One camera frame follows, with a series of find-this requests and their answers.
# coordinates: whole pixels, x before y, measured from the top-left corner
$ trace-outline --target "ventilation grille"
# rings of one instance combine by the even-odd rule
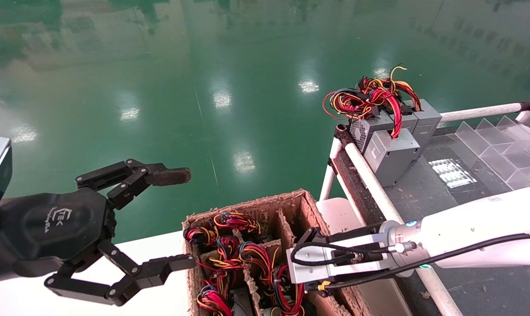
[[[362,122],[363,120],[353,120],[351,122],[351,137],[360,152],[364,152],[367,141],[367,129]]]

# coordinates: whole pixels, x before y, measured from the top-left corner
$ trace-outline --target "cardboard box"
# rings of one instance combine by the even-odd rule
[[[315,207],[315,200],[306,190],[297,190],[287,194],[259,198],[257,200],[243,202],[225,208],[215,208],[202,214],[187,216],[183,222],[183,229],[188,227],[206,226],[216,214],[221,212],[240,212],[252,216],[272,235],[273,241],[267,242],[263,246],[267,252],[273,253],[278,247],[276,262],[286,262],[285,250],[295,246],[296,238],[311,227],[319,227],[325,235],[329,234],[327,224]],[[232,232],[237,237],[242,237],[238,230]],[[185,242],[184,250],[192,254],[195,258],[208,258],[213,256],[213,252],[203,254],[198,246]],[[208,272],[197,266],[187,272],[187,282],[189,291],[190,314],[193,316],[209,316],[210,313],[201,309],[196,301],[198,293],[202,288],[202,283]],[[256,316],[263,316],[263,310],[259,308],[259,296],[256,292],[255,273],[248,268],[243,271],[243,281],[249,288],[253,307]],[[357,287],[336,290],[333,296],[321,298],[316,293],[305,295],[305,300],[311,302],[317,309],[320,316],[371,316],[371,312]]]

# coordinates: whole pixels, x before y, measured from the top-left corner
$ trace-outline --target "wire bundle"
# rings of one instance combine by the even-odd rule
[[[277,304],[273,310],[271,310],[271,315],[274,313],[275,309],[281,311],[282,316],[304,316],[305,312],[302,306],[303,300],[303,284],[296,284],[295,291],[295,301],[286,300],[283,292],[287,292],[290,286],[283,286],[283,284],[289,284],[287,277],[283,275],[285,270],[288,268],[288,265],[284,264],[283,266],[277,266],[274,269],[274,293],[277,297]]]
[[[183,237],[191,244],[198,244],[201,246],[213,246],[218,237],[218,230],[213,226],[214,230],[208,230],[204,227],[191,227],[183,230]]]
[[[222,236],[216,240],[220,259],[209,258],[212,265],[222,270],[241,270],[245,266],[239,258],[239,239],[236,236]]]
[[[274,251],[272,260],[269,258],[267,251],[255,244],[254,242],[244,242],[239,246],[239,256],[243,262],[256,264],[261,268],[259,280],[263,285],[272,290],[273,288],[273,266],[279,248]]]
[[[248,233],[261,234],[261,225],[248,215],[237,212],[223,212],[214,216],[214,224],[219,228],[237,228]]]
[[[331,117],[337,118],[325,108],[325,100],[329,98],[331,108],[338,114],[345,114],[350,119],[367,119],[373,114],[372,108],[387,105],[394,114],[394,126],[391,132],[392,138],[397,138],[401,130],[401,97],[399,91],[403,91],[411,96],[416,111],[421,111],[419,97],[407,82],[393,80],[393,72],[397,69],[406,70],[401,66],[392,68],[389,78],[381,80],[379,78],[363,77],[354,89],[345,88],[333,91],[323,98],[323,110]]]
[[[210,310],[214,316],[233,316],[224,296],[213,285],[206,285],[197,296],[198,305]]]

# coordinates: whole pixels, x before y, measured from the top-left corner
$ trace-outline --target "wire harness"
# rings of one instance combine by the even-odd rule
[[[392,68],[389,78],[384,80],[363,77],[354,89],[343,88],[329,92],[323,98],[323,110],[334,119],[345,119],[338,118],[325,108],[325,100],[329,99],[329,105],[337,114],[344,114],[350,119],[369,119],[379,112],[378,107],[388,106],[391,114],[394,114],[394,126],[390,135],[392,138],[397,138],[402,125],[401,95],[399,92],[403,91],[409,94],[413,100],[415,111],[421,111],[421,102],[413,88],[407,82],[393,80],[393,72],[398,68],[406,70],[406,68],[398,65]]]

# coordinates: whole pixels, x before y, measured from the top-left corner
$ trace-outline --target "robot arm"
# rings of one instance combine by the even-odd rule
[[[442,268],[530,265],[530,188],[466,203],[406,224],[387,221],[322,236],[309,230],[287,250],[293,283],[309,291],[407,277]]]
[[[171,272],[195,266],[189,255],[137,264],[111,242],[114,210],[148,186],[188,182],[189,169],[129,159],[78,176],[75,192],[2,199],[11,170],[10,140],[0,137],[0,280],[56,272],[44,282],[54,293],[121,306],[140,290],[164,284]],[[112,186],[106,198],[97,192]],[[109,286],[72,278],[102,256],[125,273],[119,282]]]

